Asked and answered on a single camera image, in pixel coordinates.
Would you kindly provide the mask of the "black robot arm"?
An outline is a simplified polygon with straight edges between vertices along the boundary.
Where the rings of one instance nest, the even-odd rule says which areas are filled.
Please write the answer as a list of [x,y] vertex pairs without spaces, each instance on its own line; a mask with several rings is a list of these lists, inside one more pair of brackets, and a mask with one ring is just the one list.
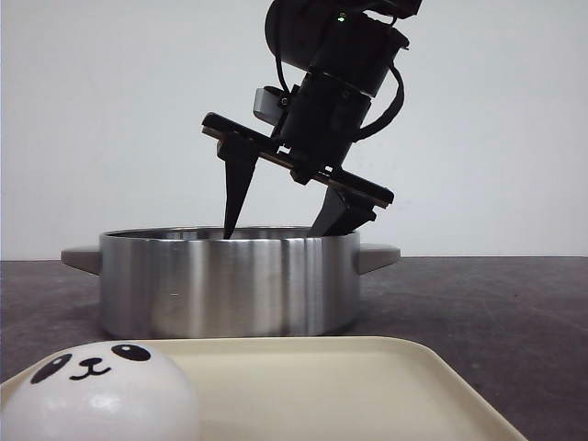
[[350,174],[343,161],[350,147],[385,129],[399,114],[398,90],[387,109],[366,122],[372,99],[387,75],[397,75],[396,54],[409,47],[396,28],[418,13],[416,1],[275,1],[266,14],[265,35],[276,67],[292,65],[305,75],[298,85],[256,91],[254,115],[272,127],[270,135],[209,113],[204,132],[218,142],[225,163],[223,235],[235,230],[256,163],[267,160],[289,170],[293,180],[326,186],[312,237],[353,232],[376,218],[393,193]]

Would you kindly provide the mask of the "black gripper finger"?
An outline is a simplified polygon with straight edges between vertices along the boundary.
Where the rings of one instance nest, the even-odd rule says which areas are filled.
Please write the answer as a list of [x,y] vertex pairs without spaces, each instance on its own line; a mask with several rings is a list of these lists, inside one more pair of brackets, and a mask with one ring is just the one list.
[[311,237],[341,236],[376,219],[374,205],[335,187],[327,187],[322,208],[311,226]]
[[218,142],[217,155],[225,163],[226,203],[223,239],[235,230],[249,186],[253,179],[258,150],[236,132],[225,133]]

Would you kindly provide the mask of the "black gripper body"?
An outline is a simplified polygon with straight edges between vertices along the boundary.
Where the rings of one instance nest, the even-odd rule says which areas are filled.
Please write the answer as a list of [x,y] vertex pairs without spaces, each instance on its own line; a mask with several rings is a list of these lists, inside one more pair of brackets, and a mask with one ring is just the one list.
[[236,132],[249,140],[262,158],[292,172],[300,184],[314,180],[345,190],[386,208],[394,199],[386,187],[342,168],[370,106],[370,96],[326,74],[307,74],[293,87],[282,119],[270,135],[249,129],[217,113],[208,113],[202,131],[218,142]]

